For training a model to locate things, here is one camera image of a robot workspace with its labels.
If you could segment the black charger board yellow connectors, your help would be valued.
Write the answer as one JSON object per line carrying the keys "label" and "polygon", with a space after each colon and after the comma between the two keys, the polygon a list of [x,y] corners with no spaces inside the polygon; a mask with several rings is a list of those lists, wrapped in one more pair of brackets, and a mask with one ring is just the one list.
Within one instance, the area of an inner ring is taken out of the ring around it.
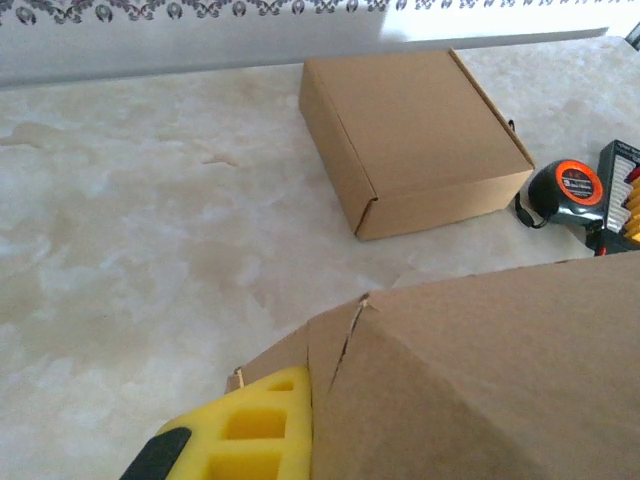
{"label": "black charger board yellow connectors", "polygon": [[595,256],[640,251],[640,149],[613,140],[600,153],[603,219],[587,230]]}

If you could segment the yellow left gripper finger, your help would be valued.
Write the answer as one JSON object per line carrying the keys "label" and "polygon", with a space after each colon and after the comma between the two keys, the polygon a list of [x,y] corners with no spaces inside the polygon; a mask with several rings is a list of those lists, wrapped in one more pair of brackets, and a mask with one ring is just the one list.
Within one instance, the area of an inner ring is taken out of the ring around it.
{"label": "yellow left gripper finger", "polygon": [[163,425],[119,480],[311,480],[304,366],[279,370]]}

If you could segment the brown cardboard box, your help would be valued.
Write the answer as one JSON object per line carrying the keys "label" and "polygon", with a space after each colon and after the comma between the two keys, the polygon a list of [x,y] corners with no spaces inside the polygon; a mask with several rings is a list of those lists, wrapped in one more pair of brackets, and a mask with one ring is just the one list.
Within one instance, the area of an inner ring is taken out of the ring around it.
{"label": "brown cardboard box", "polygon": [[453,50],[310,58],[299,108],[362,240],[502,210],[534,168]]}
{"label": "brown cardboard box", "polygon": [[640,480],[640,251],[374,291],[227,387],[297,365],[313,480]]}

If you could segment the black and orange tape measure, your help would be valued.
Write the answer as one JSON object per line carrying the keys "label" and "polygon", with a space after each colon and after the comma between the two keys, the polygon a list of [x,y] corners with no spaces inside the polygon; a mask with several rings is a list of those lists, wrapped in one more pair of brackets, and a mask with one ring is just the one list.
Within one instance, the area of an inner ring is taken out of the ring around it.
{"label": "black and orange tape measure", "polygon": [[514,198],[518,220],[531,229],[547,224],[566,224],[587,230],[604,224],[604,187],[596,172],[577,160],[557,160],[542,168],[527,187],[528,205],[536,220],[521,201]]}

